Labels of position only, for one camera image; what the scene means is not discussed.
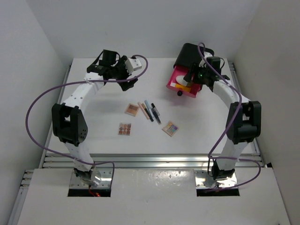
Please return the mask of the metal base plate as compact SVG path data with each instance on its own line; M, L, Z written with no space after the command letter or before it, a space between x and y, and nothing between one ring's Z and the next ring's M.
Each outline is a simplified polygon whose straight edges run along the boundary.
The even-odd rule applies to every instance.
M229 188L238 185L235 173L232 177L213 179L206 170L195 170L195 185L197 189Z
M73 171L69 187L71 189L87 188L110 188L112 181L112 172L109 170L98 170L92 168L89 172Z

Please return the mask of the light blue black pen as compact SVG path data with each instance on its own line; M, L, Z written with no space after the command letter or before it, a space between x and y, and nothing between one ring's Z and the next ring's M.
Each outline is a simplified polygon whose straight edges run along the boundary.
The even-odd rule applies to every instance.
M147 108L147 110L148 110L149 117L150 117L150 121L151 121L151 122L153 122L153 121L154 121L154 119L153 119L153 116L152 116L152 113L151 113L150 105L149 105L149 103L148 103L148 101L147 101L147 100L145 100L145 101L144 101L144 103L145 103L145 105L146 105L146 108Z

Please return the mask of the white bottle gold cap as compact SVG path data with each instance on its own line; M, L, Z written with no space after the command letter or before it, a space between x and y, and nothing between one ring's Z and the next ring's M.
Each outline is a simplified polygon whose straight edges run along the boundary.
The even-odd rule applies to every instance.
M184 75L178 75L176 77L176 82L182 86L185 86L185 87L191 87L192 86L192 83L191 82L187 82L184 80Z

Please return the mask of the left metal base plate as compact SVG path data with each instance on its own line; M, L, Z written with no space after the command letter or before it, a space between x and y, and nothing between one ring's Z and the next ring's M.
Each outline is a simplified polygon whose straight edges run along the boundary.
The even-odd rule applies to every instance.
M71 189L87 188L110 188L112 181L112 172L109 170L98 170L92 168L89 172L73 171L69 187Z

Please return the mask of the orange makeup tube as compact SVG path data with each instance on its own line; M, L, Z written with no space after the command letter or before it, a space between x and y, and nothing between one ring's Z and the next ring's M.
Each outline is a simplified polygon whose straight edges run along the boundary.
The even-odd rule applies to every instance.
M184 86L178 86L178 89L180 89L182 91L186 91L186 92L190 92L191 91L190 87L184 87Z

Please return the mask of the colourful eyeshadow palette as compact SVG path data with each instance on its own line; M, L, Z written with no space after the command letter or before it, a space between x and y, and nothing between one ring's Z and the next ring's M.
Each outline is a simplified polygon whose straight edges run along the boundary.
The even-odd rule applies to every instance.
M168 121L168 123L162 128L162 130L170 137L172 137L179 130L179 127L172 121Z

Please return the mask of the aluminium frame rail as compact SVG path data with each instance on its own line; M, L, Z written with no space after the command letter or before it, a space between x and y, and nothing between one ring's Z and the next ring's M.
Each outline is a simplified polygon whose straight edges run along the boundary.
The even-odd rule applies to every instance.
M199 168L207 167L205 154L93 154L96 163L112 161L117 168ZM47 153L42 157L41 168L73 167L73 160Z

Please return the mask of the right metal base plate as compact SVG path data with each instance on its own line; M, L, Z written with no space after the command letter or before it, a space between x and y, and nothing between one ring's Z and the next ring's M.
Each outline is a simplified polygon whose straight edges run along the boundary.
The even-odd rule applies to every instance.
M232 177L213 179L206 170L195 170L195 185L197 189L229 188L238 185L235 173Z

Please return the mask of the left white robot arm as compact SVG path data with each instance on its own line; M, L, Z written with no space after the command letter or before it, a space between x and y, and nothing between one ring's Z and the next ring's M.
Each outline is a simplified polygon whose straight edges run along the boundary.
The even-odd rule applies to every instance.
M65 144L70 155L74 157L75 175L87 184L96 180L97 172L89 150L83 143L88 134L84 111L107 80L119 81L121 89L127 91L137 82L136 79L129 81L128 78L134 71L142 68L141 62L135 56L122 56L119 59L117 56L117 52L103 50L87 67L83 83L61 104L52 106L53 134Z

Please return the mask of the brown eyeshadow palette four pans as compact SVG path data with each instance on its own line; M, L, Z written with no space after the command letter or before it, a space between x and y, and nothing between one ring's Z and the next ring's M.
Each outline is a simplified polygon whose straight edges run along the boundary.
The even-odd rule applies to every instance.
M139 111L139 106L134 105L134 104L128 104L126 110L125 110L125 114L131 115L131 116L136 116L138 111Z

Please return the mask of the black drawer cabinet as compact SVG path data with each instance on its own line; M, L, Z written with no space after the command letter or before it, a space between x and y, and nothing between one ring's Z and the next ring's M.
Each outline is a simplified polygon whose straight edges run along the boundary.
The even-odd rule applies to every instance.
M181 48L181 51L173 65L173 68L176 68L177 66L189 68L191 64L199 64L201 61L202 58L198 52L198 46L191 43L185 43Z

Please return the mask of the black mascara tube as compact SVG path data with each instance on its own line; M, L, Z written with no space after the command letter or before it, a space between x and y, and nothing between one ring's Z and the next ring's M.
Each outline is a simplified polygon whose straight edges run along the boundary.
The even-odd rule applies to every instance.
M151 103L151 106L152 106L151 110L152 110L152 113L153 113L156 121L158 122L158 124L161 124L161 120L159 118L160 114L159 114L157 108L155 107L155 105L153 103Z

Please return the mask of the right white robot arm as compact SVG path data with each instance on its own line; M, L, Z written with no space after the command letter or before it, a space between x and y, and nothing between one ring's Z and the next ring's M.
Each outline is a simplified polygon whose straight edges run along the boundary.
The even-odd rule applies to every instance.
M213 161L213 165L208 166L208 174L214 180L223 180L233 175L242 151L260 135L262 106L244 97L226 75L220 74L219 57L208 57L204 61L203 66L193 62L184 81L207 86L229 110L220 137L227 138L225 146L217 158L208 154L209 161Z

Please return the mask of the eyeshadow palette round brown pans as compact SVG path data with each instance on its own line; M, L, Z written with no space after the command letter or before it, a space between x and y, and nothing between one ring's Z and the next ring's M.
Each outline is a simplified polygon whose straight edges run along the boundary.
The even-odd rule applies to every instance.
M118 135L130 135L131 123L120 123L118 129Z

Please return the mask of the peach concealer stick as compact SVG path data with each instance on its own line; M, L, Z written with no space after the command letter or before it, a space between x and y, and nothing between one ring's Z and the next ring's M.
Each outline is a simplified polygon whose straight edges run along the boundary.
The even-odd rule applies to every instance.
M146 111L145 111L145 109L143 108L142 104L141 104L140 102L138 102L138 105L139 105L141 111L143 112L143 114L145 115L145 117L149 120L150 117L149 117L149 115L146 113Z

